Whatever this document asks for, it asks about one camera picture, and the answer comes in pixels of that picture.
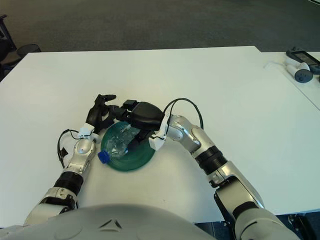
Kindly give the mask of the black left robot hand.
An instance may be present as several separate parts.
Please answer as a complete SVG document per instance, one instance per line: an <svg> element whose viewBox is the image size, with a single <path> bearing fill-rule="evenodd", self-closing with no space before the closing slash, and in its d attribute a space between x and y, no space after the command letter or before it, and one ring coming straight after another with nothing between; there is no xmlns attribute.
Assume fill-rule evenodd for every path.
<svg viewBox="0 0 320 240"><path fill-rule="evenodd" d="M93 107L89 110L86 123L94 127L94 134L100 134L102 130L108 129L115 123L115 119L122 116L125 111L131 111L133 107L128 104L128 101L124 103L121 107L117 105L106 105L106 102L116 99L116 95L99 94L95 101Z"/></svg>

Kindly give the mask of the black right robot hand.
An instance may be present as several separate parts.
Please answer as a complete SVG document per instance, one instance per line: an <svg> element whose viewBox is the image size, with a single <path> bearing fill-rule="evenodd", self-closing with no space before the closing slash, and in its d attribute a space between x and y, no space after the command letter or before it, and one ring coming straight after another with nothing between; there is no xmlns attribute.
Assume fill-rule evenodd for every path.
<svg viewBox="0 0 320 240"><path fill-rule="evenodd" d="M124 121L139 130L127 147L129 152L133 152L160 129L164 113L149 102L130 99L123 103L122 108L126 110Z"/></svg>

